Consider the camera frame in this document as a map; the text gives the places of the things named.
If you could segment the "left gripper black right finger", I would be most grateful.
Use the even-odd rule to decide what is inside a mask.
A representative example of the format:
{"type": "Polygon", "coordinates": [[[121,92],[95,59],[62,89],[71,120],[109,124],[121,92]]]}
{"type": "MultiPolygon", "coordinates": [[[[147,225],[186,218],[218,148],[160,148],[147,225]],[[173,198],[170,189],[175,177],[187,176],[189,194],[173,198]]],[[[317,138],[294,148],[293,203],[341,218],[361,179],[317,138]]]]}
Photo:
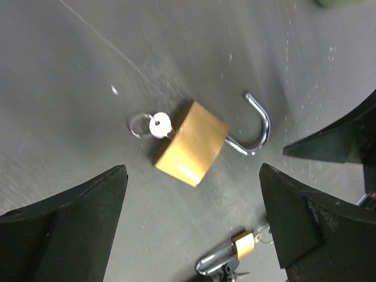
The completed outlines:
{"type": "Polygon", "coordinates": [[[259,171],[266,217],[288,281],[375,281],[375,212],[269,164],[259,171]]]}

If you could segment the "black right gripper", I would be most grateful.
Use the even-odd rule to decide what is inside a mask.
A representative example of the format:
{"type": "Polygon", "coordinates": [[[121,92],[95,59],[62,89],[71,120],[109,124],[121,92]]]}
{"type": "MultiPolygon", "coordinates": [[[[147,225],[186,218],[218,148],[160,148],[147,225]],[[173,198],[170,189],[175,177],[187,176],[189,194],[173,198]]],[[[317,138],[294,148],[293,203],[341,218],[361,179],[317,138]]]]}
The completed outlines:
{"type": "Polygon", "coordinates": [[[300,159],[362,165],[365,195],[358,206],[375,206],[375,92],[336,122],[283,149],[300,159]]]}

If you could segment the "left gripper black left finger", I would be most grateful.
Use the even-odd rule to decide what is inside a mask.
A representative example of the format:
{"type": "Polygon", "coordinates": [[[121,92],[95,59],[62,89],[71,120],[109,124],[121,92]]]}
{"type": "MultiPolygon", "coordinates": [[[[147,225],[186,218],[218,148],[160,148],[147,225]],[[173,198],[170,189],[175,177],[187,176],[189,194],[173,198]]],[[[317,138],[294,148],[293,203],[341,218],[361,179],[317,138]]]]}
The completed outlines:
{"type": "Polygon", "coordinates": [[[127,183],[117,165],[1,215],[1,281],[103,281],[127,183]]]}

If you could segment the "large brass padlock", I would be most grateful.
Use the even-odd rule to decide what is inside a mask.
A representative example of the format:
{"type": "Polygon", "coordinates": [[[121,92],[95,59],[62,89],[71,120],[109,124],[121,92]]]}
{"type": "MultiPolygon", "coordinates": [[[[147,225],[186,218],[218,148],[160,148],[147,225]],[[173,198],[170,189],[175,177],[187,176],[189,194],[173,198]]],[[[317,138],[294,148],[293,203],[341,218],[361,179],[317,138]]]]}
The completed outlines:
{"type": "Polygon", "coordinates": [[[270,135],[270,118],[250,93],[244,99],[258,113],[262,122],[259,138],[251,146],[243,146],[229,136],[229,128],[195,100],[190,101],[172,126],[176,131],[156,154],[153,165],[160,171],[192,187],[205,177],[224,144],[245,156],[254,156],[270,135]]]}

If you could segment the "silver key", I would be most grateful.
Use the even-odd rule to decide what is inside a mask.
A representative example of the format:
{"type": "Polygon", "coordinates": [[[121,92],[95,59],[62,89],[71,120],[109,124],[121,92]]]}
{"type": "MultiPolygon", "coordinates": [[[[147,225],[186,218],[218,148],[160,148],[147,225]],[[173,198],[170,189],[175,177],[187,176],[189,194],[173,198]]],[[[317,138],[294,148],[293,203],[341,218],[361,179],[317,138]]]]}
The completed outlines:
{"type": "Polygon", "coordinates": [[[176,134],[170,117],[164,112],[158,112],[152,116],[149,123],[149,130],[152,136],[157,139],[171,139],[176,134]]]}

